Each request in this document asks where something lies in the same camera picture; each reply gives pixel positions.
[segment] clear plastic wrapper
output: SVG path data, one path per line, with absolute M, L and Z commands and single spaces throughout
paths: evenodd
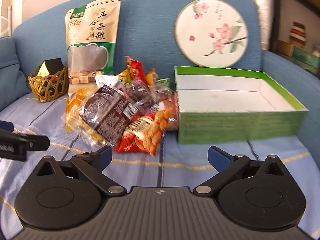
M 135 106 L 140 106 L 143 110 L 146 110 L 153 104 L 149 88 L 139 77 L 134 78 L 130 82 L 126 93 L 128 97 L 135 102 Z
M 169 99 L 165 99 L 161 102 L 158 102 L 156 104 L 154 104 L 151 108 L 149 108 L 146 111 L 146 115 L 147 114 L 154 114 L 157 113 L 159 111 L 164 111 L 167 109 L 171 109 L 171 114 L 169 117 L 169 122 L 167 125 L 167 130 L 169 131 L 176 131 L 179 128 L 179 118 L 178 118 L 178 111 L 177 111 L 177 94 L 174 93 L 172 98 Z
M 150 93 L 155 103 L 172 98 L 172 90 L 163 83 L 155 83 L 150 86 Z

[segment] printed label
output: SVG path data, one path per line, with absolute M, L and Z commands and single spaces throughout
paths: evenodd
M 136 108 L 133 104 L 129 103 L 127 107 L 124 109 L 123 113 L 131 120 L 134 115 L 138 112 L 138 108 Z

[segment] white wire rack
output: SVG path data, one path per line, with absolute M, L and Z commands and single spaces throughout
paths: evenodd
M 8 22 L 7 28 L 1 32 L 0 30 L 0 37 L 3 36 L 12 36 L 12 28 L 11 28 L 11 12 L 12 12 L 12 6 L 8 6 L 8 18 L 3 17 L 0 15 L 0 20 L 3 19 L 6 22 Z

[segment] grain package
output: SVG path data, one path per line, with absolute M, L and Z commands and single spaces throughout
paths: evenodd
M 96 89 L 95 75 L 113 75 L 121 0 L 97 0 L 66 14 L 69 95 Z

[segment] green leaf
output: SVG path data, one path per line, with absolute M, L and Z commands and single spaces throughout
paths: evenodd
M 236 37 L 236 35 L 239 33 L 242 26 L 232 26 L 232 38 Z
M 234 42 L 232 45 L 231 45 L 231 50 L 230 50 L 230 53 L 234 53 L 236 50 L 237 50 L 237 43 Z
M 195 3 L 192 4 L 192 9 L 193 9 L 193 12 L 194 12 L 195 14 L 198 14 L 198 13 L 199 13 L 198 10 L 197 10 L 197 7 L 196 7 L 196 4 L 195 4 Z
M 244 43 L 242 41 L 235 41 L 235 43 L 241 45 L 242 47 L 244 47 Z

